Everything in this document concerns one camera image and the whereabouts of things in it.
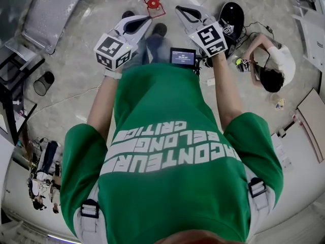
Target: small screen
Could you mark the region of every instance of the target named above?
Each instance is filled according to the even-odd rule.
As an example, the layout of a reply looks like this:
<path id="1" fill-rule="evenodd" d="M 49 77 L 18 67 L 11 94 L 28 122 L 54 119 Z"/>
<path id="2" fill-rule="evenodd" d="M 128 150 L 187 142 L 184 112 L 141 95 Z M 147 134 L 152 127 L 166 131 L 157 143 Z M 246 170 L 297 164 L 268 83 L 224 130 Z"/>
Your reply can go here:
<path id="1" fill-rule="evenodd" d="M 173 51 L 172 52 L 172 63 L 194 65 L 195 64 L 195 54 L 193 52 Z"/>

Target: black hair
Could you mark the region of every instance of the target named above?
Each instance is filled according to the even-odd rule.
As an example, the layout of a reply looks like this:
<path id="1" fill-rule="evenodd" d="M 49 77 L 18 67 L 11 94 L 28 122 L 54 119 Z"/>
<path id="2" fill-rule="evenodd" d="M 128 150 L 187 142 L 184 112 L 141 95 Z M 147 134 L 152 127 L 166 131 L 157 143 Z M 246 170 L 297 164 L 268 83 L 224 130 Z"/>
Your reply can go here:
<path id="1" fill-rule="evenodd" d="M 43 204 L 39 203 L 38 201 L 33 201 L 32 205 L 34 206 L 34 209 L 41 210 L 43 208 Z"/>
<path id="2" fill-rule="evenodd" d="M 284 76 L 281 72 L 275 70 L 266 70 L 262 68 L 259 79 L 261 84 L 268 92 L 278 92 L 284 83 Z"/>

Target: black trash can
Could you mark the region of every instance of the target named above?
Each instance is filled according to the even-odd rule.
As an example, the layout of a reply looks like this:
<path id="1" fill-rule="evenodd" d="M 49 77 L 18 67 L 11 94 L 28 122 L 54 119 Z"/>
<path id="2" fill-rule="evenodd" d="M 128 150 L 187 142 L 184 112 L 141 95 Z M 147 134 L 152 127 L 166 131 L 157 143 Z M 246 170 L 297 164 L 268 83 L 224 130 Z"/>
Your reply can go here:
<path id="1" fill-rule="evenodd" d="M 49 88 L 52 86 L 54 82 L 54 75 L 52 72 L 45 72 L 42 77 L 34 82 L 34 90 L 35 92 L 40 95 L 44 96 Z"/>

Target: red basketball hoop toy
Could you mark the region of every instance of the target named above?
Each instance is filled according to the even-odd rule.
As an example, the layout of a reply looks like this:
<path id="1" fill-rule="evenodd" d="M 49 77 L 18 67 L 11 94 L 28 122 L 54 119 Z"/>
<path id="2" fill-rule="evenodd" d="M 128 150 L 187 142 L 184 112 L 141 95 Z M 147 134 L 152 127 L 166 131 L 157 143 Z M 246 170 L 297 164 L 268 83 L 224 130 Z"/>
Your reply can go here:
<path id="1" fill-rule="evenodd" d="M 147 5 L 147 10 L 152 18 L 166 14 L 160 0 L 144 0 Z"/>

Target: white sleeve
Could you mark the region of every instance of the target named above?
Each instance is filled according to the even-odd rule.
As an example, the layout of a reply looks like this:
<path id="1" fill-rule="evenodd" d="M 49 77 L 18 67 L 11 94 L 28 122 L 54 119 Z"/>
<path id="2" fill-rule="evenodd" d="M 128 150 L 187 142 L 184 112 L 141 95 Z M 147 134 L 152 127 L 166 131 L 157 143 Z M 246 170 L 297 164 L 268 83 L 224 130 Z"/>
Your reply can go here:
<path id="1" fill-rule="evenodd" d="M 285 56 L 283 53 L 276 48 L 275 46 L 272 46 L 268 49 L 268 53 L 270 54 L 271 59 L 274 61 L 275 64 L 281 66 L 285 64 Z"/>

